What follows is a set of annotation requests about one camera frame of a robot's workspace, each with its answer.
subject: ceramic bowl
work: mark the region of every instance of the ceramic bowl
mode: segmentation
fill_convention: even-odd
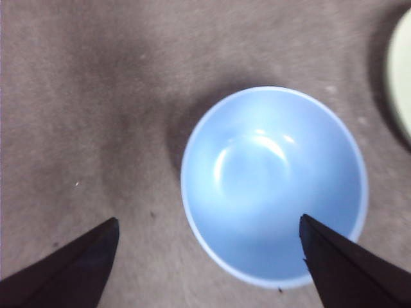
[[[261,287],[311,281],[301,215],[355,241],[367,212],[367,174],[353,136],[316,99],[281,87],[237,92],[201,118],[184,152],[181,191],[204,250]]]

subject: gray carpet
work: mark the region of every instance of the gray carpet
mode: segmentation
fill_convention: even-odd
[[[320,307],[313,286],[247,285],[186,221],[179,167],[199,117],[282,85],[324,102],[364,155],[360,243],[411,270],[411,154],[381,68],[410,1],[1,1],[3,277],[110,216],[121,222],[100,307]]]

